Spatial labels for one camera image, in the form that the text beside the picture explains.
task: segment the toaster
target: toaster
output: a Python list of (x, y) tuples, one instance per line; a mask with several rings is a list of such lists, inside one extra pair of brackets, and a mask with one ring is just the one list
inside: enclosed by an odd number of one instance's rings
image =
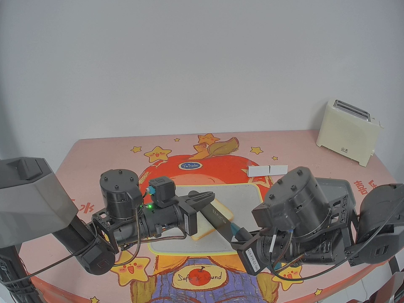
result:
[(366, 166), (382, 128), (369, 112), (332, 99), (327, 103), (316, 144)]

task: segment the red apple illustration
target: red apple illustration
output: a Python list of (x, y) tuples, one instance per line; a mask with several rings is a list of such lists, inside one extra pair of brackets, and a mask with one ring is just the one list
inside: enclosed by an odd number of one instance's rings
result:
[(188, 275), (189, 282), (195, 286), (202, 286), (208, 284), (210, 281), (210, 273), (207, 270), (204, 270), (204, 266), (200, 269), (195, 268), (191, 270)]

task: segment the bread slice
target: bread slice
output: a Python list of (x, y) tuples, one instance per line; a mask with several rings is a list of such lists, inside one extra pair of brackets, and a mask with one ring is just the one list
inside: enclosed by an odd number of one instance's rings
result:
[[(232, 221), (234, 218), (233, 213), (225, 207), (219, 200), (214, 199), (211, 204), (218, 209), (222, 215)], [(209, 235), (211, 232), (215, 231), (215, 228), (209, 223), (208, 220), (203, 216), (201, 212), (196, 214), (196, 219), (198, 221), (198, 232), (191, 236), (191, 238), (195, 241), (203, 238), (206, 235)]]

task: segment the white wall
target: white wall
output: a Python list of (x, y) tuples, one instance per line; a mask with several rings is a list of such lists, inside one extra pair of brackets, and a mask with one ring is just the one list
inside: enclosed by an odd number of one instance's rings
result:
[(0, 158), (82, 138), (385, 126), (404, 181), (404, 0), (2, 0)]

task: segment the label sticker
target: label sticker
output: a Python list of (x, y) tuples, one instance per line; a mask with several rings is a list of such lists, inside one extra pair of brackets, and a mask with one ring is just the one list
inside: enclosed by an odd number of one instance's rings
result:
[(189, 234), (188, 216), (184, 215), (185, 232)]
[(253, 269), (254, 271), (259, 271), (259, 264), (258, 264), (258, 261), (257, 261), (256, 258), (255, 258), (255, 255), (254, 255), (253, 250), (252, 250), (251, 248), (248, 248), (248, 249), (246, 250), (246, 254), (247, 254), (247, 257), (248, 257), (249, 260), (250, 260), (250, 264), (251, 264), (251, 266), (252, 266), (252, 269)]

